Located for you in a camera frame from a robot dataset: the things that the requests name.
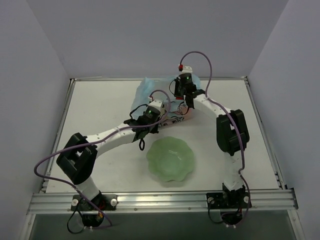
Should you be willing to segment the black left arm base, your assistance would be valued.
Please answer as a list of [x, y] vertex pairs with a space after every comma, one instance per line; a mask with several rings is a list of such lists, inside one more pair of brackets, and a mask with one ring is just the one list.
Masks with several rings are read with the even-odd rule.
[[107, 211], [115, 211], [118, 205], [118, 196], [115, 194], [98, 193], [92, 200], [76, 194], [71, 201], [71, 218], [78, 214], [84, 229], [106, 229], [113, 226], [107, 216]]

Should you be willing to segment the blue printed plastic bag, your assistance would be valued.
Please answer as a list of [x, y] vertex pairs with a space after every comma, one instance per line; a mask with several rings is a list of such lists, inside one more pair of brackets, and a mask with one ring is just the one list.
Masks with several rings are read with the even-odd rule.
[[162, 90], [162, 92], [155, 92], [152, 94], [153, 98], [162, 100], [164, 103], [164, 109], [168, 108], [168, 99], [170, 98], [170, 111], [167, 114], [164, 121], [159, 124], [160, 128], [167, 127], [180, 122], [191, 120], [194, 117], [194, 112], [191, 108], [188, 108], [187, 104], [182, 100], [174, 96], [175, 79], [177, 75], [154, 80], [151, 78], [144, 78], [136, 89], [135, 97], [131, 105], [131, 110], [134, 111], [131, 116], [137, 119], [146, 110], [145, 104], [150, 102], [149, 96], [153, 91]]

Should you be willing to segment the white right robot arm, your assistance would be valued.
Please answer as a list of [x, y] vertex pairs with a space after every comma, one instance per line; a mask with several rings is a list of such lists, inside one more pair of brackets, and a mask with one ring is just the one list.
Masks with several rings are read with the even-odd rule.
[[197, 88], [191, 73], [182, 73], [174, 79], [174, 96], [183, 98], [189, 108], [196, 109], [216, 123], [216, 141], [224, 152], [225, 172], [222, 193], [223, 203], [234, 206], [240, 201], [237, 190], [245, 186], [242, 171], [245, 169], [245, 149], [250, 135], [243, 111], [231, 110], [214, 101], [206, 90]]

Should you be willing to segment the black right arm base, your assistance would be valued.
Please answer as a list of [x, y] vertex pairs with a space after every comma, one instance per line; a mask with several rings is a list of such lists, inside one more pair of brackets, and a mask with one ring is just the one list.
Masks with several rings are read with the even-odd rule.
[[[251, 193], [243, 185], [237, 190], [229, 190], [224, 184], [222, 191], [206, 193], [207, 215], [216, 225], [224, 224], [236, 229], [252, 207]], [[211, 210], [219, 210], [219, 220], [214, 220]]]

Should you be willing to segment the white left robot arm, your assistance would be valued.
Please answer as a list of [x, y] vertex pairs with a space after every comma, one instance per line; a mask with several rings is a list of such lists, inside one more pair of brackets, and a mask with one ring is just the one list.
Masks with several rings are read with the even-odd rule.
[[101, 203], [101, 192], [91, 177], [96, 159], [116, 147], [136, 141], [139, 141], [139, 149], [144, 150], [146, 135], [159, 132], [158, 125], [151, 124], [159, 121], [164, 112], [163, 101], [154, 100], [137, 119], [127, 119], [118, 127], [95, 135], [83, 136], [78, 132], [70, 137], [65, 149], [89, 143], [91, 145], [61, 152], [56, 163], [84, 195], [82, 202], [88, 209], [95, 210]]

